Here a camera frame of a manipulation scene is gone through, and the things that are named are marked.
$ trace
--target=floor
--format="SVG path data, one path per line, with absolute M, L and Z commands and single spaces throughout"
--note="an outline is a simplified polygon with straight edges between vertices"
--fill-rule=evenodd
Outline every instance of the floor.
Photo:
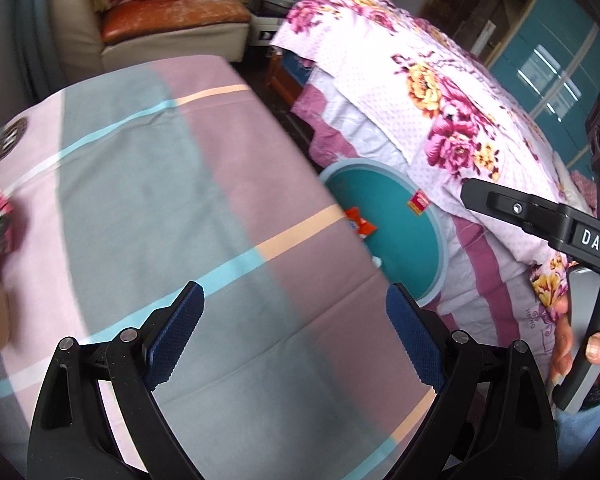
M 308 124 L 293 115 L 282 98 L 265 85 L 265 76 L 269 64 L 268 51 L 269 48 L 266 46 L 249 47 L 244 55 L 244 60 L 241 63 L 234 63 L 234 68 L 271 111 L 280 126 L 289 134 L 289 137 L 295 142 L 315 171 L 320 173 L 322 168 L 309 157 L 309 143 L 314 131 Z

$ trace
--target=blue gripper pad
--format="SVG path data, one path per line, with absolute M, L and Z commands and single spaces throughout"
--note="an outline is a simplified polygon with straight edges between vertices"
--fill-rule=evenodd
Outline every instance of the blue gripper pad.
M 184 347 L 195 329 L 205 305 L 205 295 L 197 283 L 181 299 L 171 317 L 146 351 L 144 384 L 152 392 L 171 377 Z
M 442 354 L 431 334 L 420 320 L 413 306 L 396 285 L 389 287 L 386 294 L 386 314 L 407 351 L 407 355 L 420 380 L 433 386 L 438 394 L 445 386 Z

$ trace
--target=metal screw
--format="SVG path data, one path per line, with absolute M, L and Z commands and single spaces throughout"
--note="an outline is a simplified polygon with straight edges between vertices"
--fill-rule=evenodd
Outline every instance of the metal screw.
M 58 348 L 61 350 L 68 350 L 74 345 L 73 337 L 65 337 L 61 342 L 58 343 Z
M 462 330 L 456 330 L 452 333 L 451 337 L 458 344 L 465 344 L 469 342 L 469 335 L 467 332 L 463 332 Z
M 133 341 L 136 337 L 138 337 L 138 331 L 134 328 L 127 328 L 126 330 L 122 331 L 122 334 L 120 334 L 120 339 L 122 339 L 122 341 L 125 343 Z
M 516 352 L 520 352 L 521 354 L 529 350 L 529 346 L 521 339 L 517 339 L 513 342 L 513 348 L 516 350 Z

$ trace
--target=wooden cabinet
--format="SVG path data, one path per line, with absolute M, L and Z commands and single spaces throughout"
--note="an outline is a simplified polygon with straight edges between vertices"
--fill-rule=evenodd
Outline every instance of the wooden cabinet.
M 289 106 L 300 97 L 302 87 L 282 65 L 282 54 L 274 54 L 267 69 L 265 79 L 267 87 L 273 88 Z

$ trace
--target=white sofa armrest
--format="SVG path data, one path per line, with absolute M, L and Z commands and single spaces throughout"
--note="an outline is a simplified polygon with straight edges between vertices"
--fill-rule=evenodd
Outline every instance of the white sofa armrest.
M 104 45 L 91 1 L 48 0 L 51 33 L 69 84 L 104 73 Z

